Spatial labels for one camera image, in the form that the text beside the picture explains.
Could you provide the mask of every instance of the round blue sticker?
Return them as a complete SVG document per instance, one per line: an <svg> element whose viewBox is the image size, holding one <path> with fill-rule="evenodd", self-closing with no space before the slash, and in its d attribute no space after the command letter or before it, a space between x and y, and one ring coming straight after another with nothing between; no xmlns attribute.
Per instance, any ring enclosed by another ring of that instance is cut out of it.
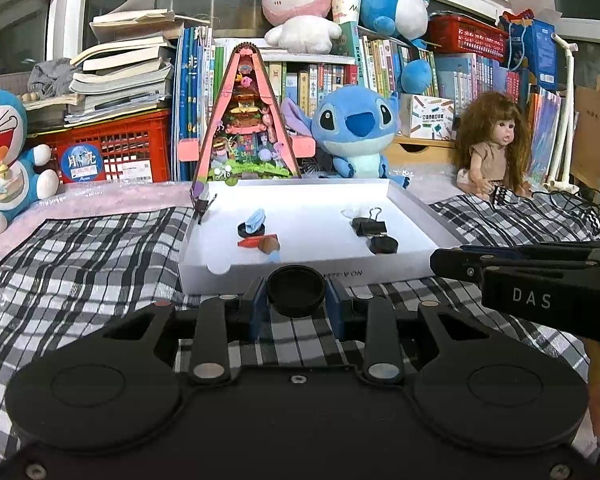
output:
<svg viewBox="0 0 600 480"><path fill-rule="evenodd" d="M62 174L72 182L89 182L104 170L104 164L100 150L92 144L83 143L64 150L60 168Z"/></svg>

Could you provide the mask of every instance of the blue plush toy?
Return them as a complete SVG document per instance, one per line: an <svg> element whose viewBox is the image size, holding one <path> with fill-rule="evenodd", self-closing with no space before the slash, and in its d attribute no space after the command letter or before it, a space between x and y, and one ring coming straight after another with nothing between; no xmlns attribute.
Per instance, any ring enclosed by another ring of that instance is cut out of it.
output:
<svg viewBox="0 0 600 480"><path fill-rule="evenodd" d="M27 139L27 113L15 95L0 90L0 234L31 203L49 198L58 190L58 174L34 166L51 159L46 144L22 153Z"/></svg>
<svg viewBox="0 0 600 480"><path fill-rule="evenodd" d="M382 154L400 127L396 92L385 99L363 86L343 86L325 97L311 119L289 98L281 109L289 127L309 133L320 149L333 156L339 176L390 178L407 187L408 178L389 174Z"/></svg>
<svg viewBox="0 0 600 480"><path fill-rule="evenodd" d="M383 36L400 36L414 46L426 48L419 38L427 31L429 0L362 0L360 22ZM422 94L431 85L431 67L423 59L407 63L400 82L407 94Z"/></svg>

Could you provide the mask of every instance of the white box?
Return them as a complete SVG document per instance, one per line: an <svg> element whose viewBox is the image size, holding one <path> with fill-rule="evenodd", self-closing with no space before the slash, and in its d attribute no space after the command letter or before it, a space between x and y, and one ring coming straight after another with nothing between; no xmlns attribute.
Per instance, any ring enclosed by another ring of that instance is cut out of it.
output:
<svg viewBox="0 0 600 480"><path fill-rule="evenodd" d="M389 179L240 180L230 187L211 182L218 198L192 222L180 247L178 270L185 294L243 294L258 277L278 267L303 264L345 286L432 276L431 253L461 245L456 230L427 205ZM398 241L395 254L375 255L342 214L361 216L380 207L378 220ZM256 209L266 212L266 234L276 233L280 263L258 249L238 247L237 227Z"/></svg>
<svg viewBox="0 0 600 480"><path fill-rule="evenodd" d="M402 94L402 135L411 139L456 140L454 102L442 97Z"/></svg>

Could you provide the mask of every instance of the white tray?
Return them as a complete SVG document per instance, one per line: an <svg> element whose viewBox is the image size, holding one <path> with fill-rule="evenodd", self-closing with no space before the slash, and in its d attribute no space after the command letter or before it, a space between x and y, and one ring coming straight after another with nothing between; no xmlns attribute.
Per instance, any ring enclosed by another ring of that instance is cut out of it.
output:
<svg viewBox="0 0 600 480"><path fill-rule="evenodd" d="M345 286L432 276L429 257L437 248L461 244L455 229L408 190L388 179L241 180L230 187L211 182L218 194L202 224L189 226L178 269L186 294L243 294L259 276L277 267L303 264ZM345 209L359 208L398 241L396 254L375 255L353 231ZM256 209L266 212L266 234L276 233L280 262L257 249L238 247L237 227Z"/></svg>

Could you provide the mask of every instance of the plush toy eye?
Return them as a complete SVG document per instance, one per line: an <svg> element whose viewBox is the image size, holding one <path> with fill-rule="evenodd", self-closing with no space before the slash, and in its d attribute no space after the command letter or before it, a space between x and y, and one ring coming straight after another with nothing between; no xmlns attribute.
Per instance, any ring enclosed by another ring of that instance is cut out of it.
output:
<svg viewBox="0 0 600 480"><path fill-rule="evenodd" d="M336 129L335 124L333 124L333 112L331 110L322 112L320 115L320 126L329 131Z"/></svg>
<svg viewBox="0 0 600 480"><path fill-rule="evenodd" d="M380 105L380 112L382 113L382 124L389 124L392 119L391 112L389 108L384 105Z"/></svg>

